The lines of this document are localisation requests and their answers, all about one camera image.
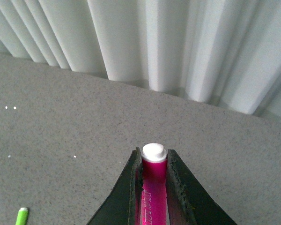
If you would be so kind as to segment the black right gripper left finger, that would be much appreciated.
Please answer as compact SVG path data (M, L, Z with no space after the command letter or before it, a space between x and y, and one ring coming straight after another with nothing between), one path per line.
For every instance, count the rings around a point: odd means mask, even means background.
M132 151L112 191L98 208L89 225L139 225L143 191L140 148Z

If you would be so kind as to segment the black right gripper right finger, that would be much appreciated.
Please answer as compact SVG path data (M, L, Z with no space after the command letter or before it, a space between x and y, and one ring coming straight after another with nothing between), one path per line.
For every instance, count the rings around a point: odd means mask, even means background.
M175 150L168 150L166 193L171 225L235 225Z

